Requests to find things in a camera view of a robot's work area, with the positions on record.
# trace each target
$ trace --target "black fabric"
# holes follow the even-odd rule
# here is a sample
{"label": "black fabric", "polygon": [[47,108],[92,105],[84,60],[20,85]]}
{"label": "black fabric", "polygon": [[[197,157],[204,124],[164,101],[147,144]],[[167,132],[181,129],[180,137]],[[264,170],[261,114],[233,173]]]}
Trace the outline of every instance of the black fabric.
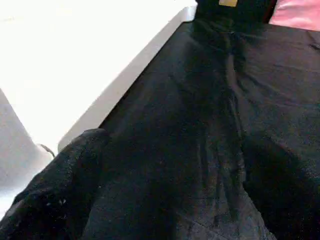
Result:
{"label": "black fabric", "polygon": [[319,44],[280,26],[184,23],[104,130],[17,196],[0,239],[318,239]]}
{"label": "black fabric", "polygon": [[274,0],[237,0],[236,7],[223,6],[219,0],[196,0],[196,16],[208,20],[225,18],[226,23],[262,23],[267,20]]}

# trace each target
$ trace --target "pink object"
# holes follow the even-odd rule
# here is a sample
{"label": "pink object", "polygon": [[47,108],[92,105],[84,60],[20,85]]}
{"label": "pink object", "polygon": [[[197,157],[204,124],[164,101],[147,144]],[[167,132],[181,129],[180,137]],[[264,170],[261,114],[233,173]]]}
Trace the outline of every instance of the pink object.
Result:
{"label": "pink object", "polygon": [[269,23],[320,31],[320,0],[277,0]]}

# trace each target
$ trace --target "gray surface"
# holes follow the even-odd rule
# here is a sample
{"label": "gray surface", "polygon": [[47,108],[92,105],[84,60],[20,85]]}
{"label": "gray surface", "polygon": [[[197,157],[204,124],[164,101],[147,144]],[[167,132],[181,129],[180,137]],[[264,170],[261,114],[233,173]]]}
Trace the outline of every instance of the gray surface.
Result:
{"label": "gray surface", "polygon": [[0,218],[52,155],[33,143],[0,89]]}

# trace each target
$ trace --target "white table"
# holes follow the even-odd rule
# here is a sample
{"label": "white table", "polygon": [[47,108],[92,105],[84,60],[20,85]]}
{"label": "white table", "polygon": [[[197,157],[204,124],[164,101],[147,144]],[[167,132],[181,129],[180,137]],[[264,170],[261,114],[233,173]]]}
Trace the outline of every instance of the white table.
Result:
{"label": "white table", "polygon": [[0,2],[0,88],[53,152],[97,128],[195,0]]}

